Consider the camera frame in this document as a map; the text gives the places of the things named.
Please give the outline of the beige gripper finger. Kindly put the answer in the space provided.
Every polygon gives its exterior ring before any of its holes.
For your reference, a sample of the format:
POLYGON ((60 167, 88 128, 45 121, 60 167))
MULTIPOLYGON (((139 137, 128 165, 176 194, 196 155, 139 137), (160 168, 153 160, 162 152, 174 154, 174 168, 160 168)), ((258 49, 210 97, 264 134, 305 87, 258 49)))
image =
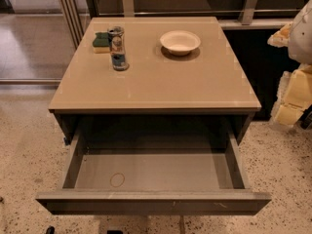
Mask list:
POLYGON ((284 25, 282 28, 280 28, 278 31, 276 31, 273 35, 269 37, 267 43, 270 46, 277 48, 287 47, 289 45, 291 26, 292 25, 290 23, 284 25))
POLYGON ((292 127, 312 105, 312 65, 301 64, 294 72, 284 71, 270 121, 292 127))

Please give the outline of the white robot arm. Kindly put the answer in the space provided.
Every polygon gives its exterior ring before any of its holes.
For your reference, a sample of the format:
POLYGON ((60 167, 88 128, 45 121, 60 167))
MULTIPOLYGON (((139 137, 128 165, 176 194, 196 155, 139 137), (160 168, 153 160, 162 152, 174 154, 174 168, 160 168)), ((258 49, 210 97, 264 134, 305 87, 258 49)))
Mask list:
POLYGON ((274 126, 291 128, 312 105, 312 0, 267 43, 287 47, 289 58, 299 63, 294 72, 283 73, 270 118, 274 126))

